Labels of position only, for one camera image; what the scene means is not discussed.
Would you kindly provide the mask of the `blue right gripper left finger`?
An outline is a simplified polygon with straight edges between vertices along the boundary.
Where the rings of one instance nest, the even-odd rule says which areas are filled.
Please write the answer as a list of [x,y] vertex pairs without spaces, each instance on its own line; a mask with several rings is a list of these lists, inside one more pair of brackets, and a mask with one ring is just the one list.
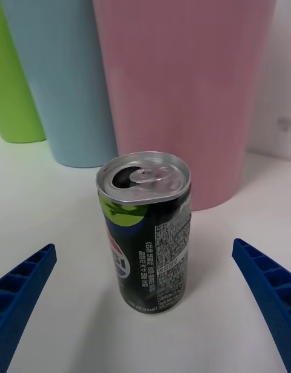
[[50,243],[1,277],[1,372],[7,372],[27,322],[56,262],[56,248]]

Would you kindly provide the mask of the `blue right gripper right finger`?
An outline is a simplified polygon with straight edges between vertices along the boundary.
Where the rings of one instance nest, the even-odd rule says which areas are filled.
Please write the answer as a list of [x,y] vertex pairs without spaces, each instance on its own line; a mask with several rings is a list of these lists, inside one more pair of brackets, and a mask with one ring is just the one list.
[[291,371],[291,273],[242,239],[232,257],[266,321],[287,372]]

